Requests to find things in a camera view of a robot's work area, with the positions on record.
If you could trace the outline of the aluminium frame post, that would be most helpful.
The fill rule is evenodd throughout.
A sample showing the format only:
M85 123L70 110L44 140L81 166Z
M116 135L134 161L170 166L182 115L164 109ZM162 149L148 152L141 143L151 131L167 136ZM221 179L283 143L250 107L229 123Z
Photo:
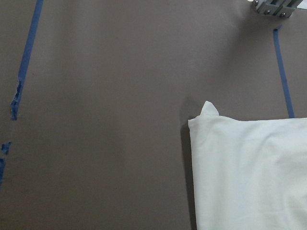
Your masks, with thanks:
M307 10L306 0L249 0L258 14L289 18L297 9Z

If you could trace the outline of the cream long-sleeve printed shirt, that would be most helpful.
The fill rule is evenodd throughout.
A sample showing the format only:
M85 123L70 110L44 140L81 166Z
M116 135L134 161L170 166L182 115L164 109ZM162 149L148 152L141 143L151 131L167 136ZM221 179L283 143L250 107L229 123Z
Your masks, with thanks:
M305 118L239 121L207 101L188 126L198 229L306 229Z

